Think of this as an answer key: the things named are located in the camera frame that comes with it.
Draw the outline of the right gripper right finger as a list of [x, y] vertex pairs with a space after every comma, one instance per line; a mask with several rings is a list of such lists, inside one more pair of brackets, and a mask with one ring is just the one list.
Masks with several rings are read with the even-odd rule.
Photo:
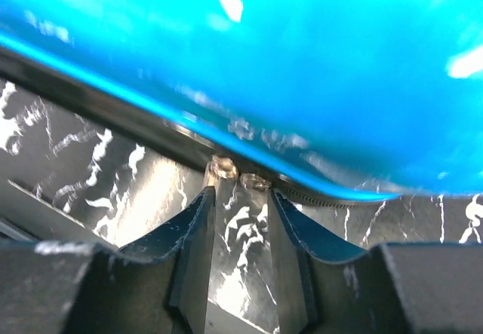
[[283, 333], [480, 333], [481, 244], [388, 243], [364, 250], [268, 196]]

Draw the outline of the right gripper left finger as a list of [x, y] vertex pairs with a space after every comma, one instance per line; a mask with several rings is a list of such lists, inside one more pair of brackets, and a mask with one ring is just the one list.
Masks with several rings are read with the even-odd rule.
[[2, 241], [3, 333], [202, 333], [216, 191], [119, 250]]

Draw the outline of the silver zipper pull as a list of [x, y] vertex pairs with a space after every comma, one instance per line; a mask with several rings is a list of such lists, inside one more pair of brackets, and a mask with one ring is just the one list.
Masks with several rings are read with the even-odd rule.
[[254, 192], [265, 192], [272, 184], [254, 173], [243, 173], [239, 180], [245, 190]]
[[203, 185], [218, 188], [223, 180], [237, 178], [237, 167], [230, 158], [213, 155], [205, 167]]

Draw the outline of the blue hard-shell suitcase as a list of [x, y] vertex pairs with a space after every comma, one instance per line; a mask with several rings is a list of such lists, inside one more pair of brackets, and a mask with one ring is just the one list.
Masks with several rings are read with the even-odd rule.
[[482, 0], [1, 0], [1, 74], [305, 201], [482, 190]]

